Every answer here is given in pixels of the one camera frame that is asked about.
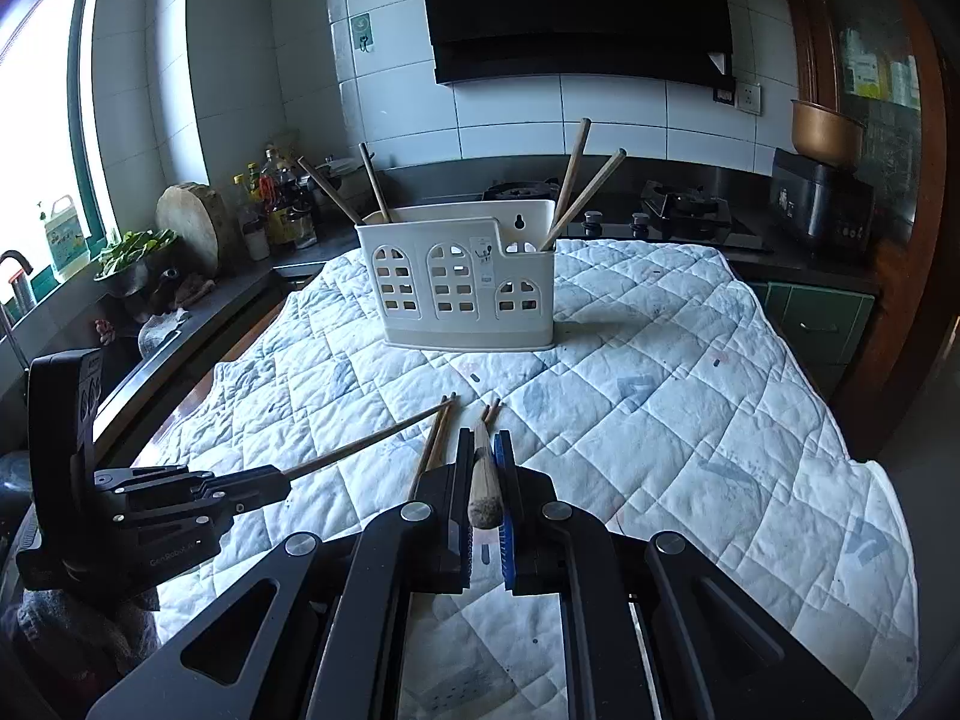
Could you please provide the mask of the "gloved left hand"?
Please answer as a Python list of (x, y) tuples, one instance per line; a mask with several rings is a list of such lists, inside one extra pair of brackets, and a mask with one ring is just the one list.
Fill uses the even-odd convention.
[(67, 590), (26, 590), (14, 630), (51, 673), (75, 684), (119, 681), (160, 648), (158, 590), (132, 600), (76, 598)]

